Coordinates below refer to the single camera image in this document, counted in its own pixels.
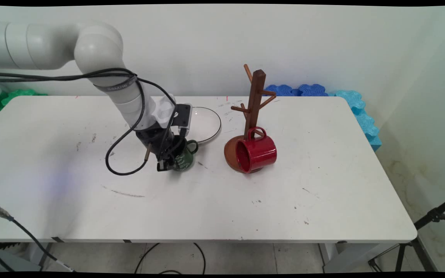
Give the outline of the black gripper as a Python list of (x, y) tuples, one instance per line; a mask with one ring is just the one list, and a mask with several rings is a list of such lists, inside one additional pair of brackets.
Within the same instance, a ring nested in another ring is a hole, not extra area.
[(157, 155), (158, 172), (171, 170), (171, 160), (175, 160), (175, 158), (181, 155), (187, 145), (185, 137), (175, 135), (170, 129), (161, 128), (159, 124), (135, 131), (135, 134), (144, 146), (151, 145), (151, 153), (159, 154)]

